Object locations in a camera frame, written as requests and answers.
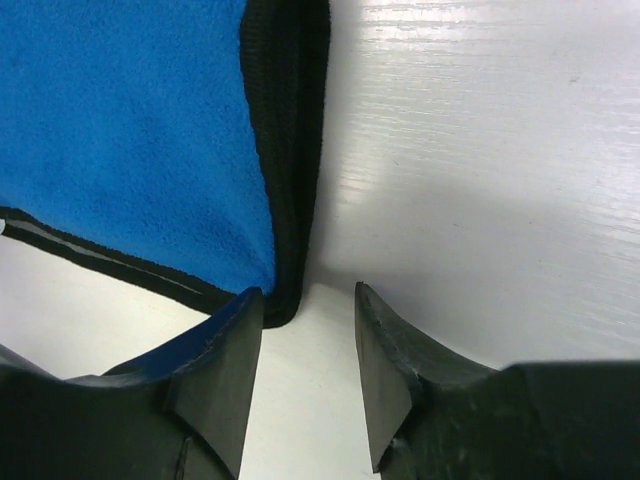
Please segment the blue towel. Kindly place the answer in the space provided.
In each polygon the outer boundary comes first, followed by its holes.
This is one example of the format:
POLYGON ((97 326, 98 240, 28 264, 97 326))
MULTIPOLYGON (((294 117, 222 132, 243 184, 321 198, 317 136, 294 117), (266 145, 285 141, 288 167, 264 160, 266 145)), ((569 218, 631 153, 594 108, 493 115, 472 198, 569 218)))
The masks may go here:
POLYGON ((4 235, 211 314, 295 315, 326 1, 5 1, 4 235))

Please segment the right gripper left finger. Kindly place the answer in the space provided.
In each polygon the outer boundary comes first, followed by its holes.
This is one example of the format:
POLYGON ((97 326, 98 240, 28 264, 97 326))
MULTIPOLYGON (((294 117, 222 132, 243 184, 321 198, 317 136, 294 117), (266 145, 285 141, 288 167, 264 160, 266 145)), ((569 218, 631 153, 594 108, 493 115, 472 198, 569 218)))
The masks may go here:
POLYGON ((235 479, 261 347, 263 297, 101 375, 63 380, 1 352, 5 479, 235 479))

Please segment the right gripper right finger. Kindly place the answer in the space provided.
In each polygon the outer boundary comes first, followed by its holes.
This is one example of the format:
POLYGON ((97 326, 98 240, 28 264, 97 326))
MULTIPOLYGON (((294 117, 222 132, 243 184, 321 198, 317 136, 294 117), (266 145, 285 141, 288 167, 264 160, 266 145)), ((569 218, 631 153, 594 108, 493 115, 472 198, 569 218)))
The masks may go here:
POLYGON ((370 458, 384 479, 635 479, 637 361, 494 370, 354 292, 370 458))

